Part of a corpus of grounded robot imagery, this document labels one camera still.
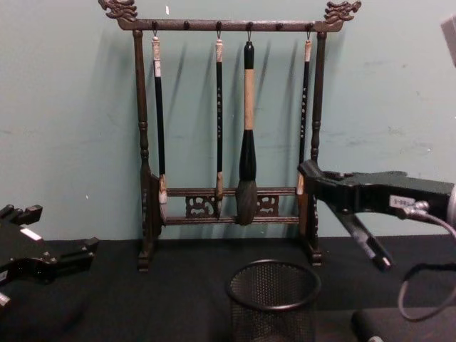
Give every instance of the green wall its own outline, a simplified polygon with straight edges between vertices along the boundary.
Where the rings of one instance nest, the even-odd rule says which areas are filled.
[[[326,2],[137,0],[136,5],[143,18],[315,20],[322,18]],[[449,0],[365,0],[342,32],[329,34],[322,168],[403,170],[414,177],[456,181],[451,159],[456,70],[440,31],[440,21],[454,10],[456,4]],[[212,187],[216,35],[159,32],[159,37],[168,186]],[[146,33],[143,44],[150,163],[157,172],[151,38]],[[223,162],[229,186],[238,180],[246,38],[245,33],[222,34]],[[296,182],[304,39],[302,33],[252,34],[258,186]],[[34,229],[45,239],[139,237],[131,33],[108,19],[96,0],[2,0],[0,42],[0,204],[42,204],[43,219]],[[184,205],[183,199],[171,199],[169,213],[183,214]],[[293,206],[291,200],[283,201],[283,213]],[[325,204],[319,208],[319,234],[345,236]],[[233,212],[234,203],[228,201],[225,210]],[[362,218],[376,234],[440,232],[376,214]],[[294,232],[282,226],[167,227],[162,237],[282,237]]]

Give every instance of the hanging hook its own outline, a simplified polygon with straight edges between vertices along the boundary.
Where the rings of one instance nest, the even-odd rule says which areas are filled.
[[[222,22],[218,21],[215,28],[217,30],[217,38],[220,39],[220,36],[222,35]]]
[[[254,25],[254,23],[252,23],[251,21],[247,24],[247,38],[249,39],[250,41],[250,37],[252,36],[252,26]]]
[[[157,22],[155,20],[152,22],[152,33],[154,34],[154,37],[157,36]]]

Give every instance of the brush rack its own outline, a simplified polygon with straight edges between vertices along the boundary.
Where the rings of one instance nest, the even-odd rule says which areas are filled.
[[[238,20],[180,20],[180,19],[137,19],[134,0],[98,0],[106,16],[116,19],[124,31],[132,31],[136,92],[138,102],[138,126],[140,131],[140,186],[142,203],[142,244],[138,256],[138,269],[148,271],[157,238],[162,231],[160,205],[158,202],[159,180],[150,169],[149,142],[147,139],[147,106],[143,60],[143,31],[263,31],[263,32],[316,32],[317,53],[315,63],[315,83],[313,87],[311,159],[317,161],[321,110],[323,102],[324,56],[327,33],[339,32],[346,21],[361,7],[361,2],[347,1],[341,4],[327,3],[326,14],[321,21],[238,21]],[[224,188],[224,196],[234,196],[234,188]],[[166,225],[178,224],[233,224],[236,217],[217,217],[214,188],[167,188],[168,197],[185,198],[185,216],[168,217]],[[297,202],[304,195],[296,194],[296,187],[259,187],[257,212],[253,224],[297,224],[299,240],[309,261],[321,264],[321,251],[318,247],[318,213],[316,200],[309,196],[308,205],[299,206],[297,216],[280,216],[279,200],[282,196],[295,196]]]

